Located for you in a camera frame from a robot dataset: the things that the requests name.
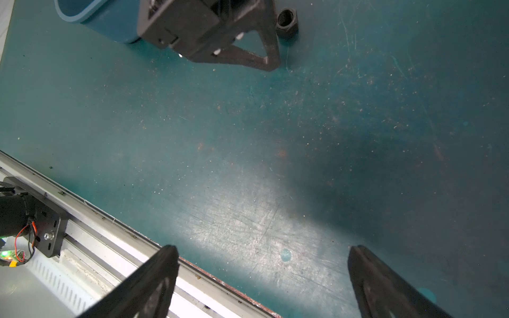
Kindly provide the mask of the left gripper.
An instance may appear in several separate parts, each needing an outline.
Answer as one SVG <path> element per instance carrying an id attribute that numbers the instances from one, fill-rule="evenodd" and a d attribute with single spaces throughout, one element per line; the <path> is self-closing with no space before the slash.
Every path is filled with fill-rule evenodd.
<path id="1" fill-rule="evenodd" d="M 137 34 L 198 63 L 280 66 L 274 1 L 141 1 Z"/>

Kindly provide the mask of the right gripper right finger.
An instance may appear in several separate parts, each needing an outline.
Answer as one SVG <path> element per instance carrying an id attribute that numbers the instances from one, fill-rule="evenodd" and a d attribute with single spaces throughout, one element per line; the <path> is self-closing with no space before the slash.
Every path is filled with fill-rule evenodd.
<path id="1" fill-rule="evenodd" d="M 362 317 L 449 317 L 363 245 L 353 246 L 349 276 Z"/>

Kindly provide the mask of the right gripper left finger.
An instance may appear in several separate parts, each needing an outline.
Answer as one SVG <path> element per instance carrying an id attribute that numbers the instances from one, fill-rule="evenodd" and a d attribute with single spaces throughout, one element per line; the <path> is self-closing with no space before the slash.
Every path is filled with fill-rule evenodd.
<path id="1" fill-rule="evenodd" d="M 179 270 L 175 246 L 163 246 L 81 317 L 166 317 Z"/>

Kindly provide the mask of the black nut cluster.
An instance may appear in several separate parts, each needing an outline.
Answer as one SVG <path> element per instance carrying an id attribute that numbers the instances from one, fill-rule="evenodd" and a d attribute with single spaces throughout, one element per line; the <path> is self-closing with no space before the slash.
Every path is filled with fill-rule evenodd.
<path id="1" fill-rule="evenodd" d="M 285 8 L 277 16 L 277 36 L 290 40 L 298 33 L 298 15 L 295 9 Z"/>

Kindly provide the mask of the blue plastic storage box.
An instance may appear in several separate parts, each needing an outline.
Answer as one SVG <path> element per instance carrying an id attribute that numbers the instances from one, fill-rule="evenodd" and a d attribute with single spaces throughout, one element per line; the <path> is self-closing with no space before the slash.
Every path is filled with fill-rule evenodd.
<path id="1" fill-rule="evenodd" d="M 137 0 L 55 0 L 58 16 L 81 24 L 108 39 L 130 44 L 139 40 Z"/>

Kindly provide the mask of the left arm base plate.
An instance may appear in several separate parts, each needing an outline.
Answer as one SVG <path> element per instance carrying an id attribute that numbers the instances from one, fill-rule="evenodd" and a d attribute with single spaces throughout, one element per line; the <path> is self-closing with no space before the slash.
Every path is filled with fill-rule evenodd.
<path id="1" fill-rule="evenodd" d="M 49 195 L 15 177 L 1 182 L 1 236 L 35 236 L 34 247 L 48 258 L 60 254 L 68 223 L 68 212 L 50 200 Z"/>

